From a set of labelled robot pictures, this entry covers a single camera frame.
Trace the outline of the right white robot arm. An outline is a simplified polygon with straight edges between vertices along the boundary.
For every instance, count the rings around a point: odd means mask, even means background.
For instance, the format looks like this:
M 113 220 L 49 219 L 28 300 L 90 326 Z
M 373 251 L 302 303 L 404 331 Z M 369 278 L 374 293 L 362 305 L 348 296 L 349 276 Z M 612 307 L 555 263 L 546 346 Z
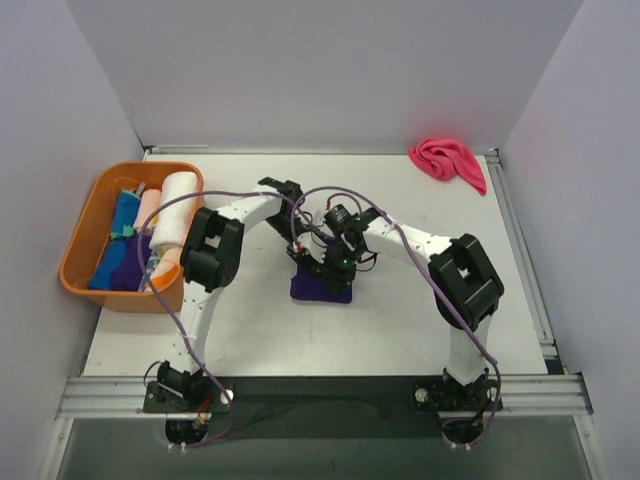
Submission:
M 443 378 L 429 396 L 453 410 L 497 410 L 501 374 L 487 339 L 505 288 L 479 240 L 430 234 L 375 208 L 351 213 L 341 204 L 323 213 L 323 223 L 334 237 L 323 254 L 326 266 L 353 269 L 365 254 L 387 256 L 416 267 L 432 288 L 450 336 Z

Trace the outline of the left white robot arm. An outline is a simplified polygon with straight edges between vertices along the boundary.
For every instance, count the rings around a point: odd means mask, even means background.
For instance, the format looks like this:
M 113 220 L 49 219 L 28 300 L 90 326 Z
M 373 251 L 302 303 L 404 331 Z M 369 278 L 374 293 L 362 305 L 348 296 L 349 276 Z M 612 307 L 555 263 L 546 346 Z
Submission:
M 299 184 L 265 177 L 251 194 L 238 195 L 221 209 L 196 211 L 179 259 L 183 299 L 180 312 L 173 316 L 176 334 L 157 370 L 155 398 L 188 412 L 210 399 L 212 388 L 220 385 L 204 365 L 206 340 L 219 298 L 237 276 L 244 236 L 256 225 L 267 223 L 289 243 L 288 254 L 297 264 L 291 287 L 295 299 L 331 296 L 326 265 L 304 256 L 293 243 L 294 235 L 317 231 L 296 216 L 302 196 Z

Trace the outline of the pink towel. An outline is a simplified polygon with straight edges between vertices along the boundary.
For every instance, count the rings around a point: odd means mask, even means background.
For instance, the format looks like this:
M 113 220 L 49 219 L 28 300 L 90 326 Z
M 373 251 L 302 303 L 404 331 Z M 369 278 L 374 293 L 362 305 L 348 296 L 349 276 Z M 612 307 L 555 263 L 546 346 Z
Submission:
M 462 141 L 447 137 L 427 138 L 410 146 L 408 156 L 419 170 L 438 181 L 459 177 L 479 195 L 487 194 L 486 179 L 480 164 Z

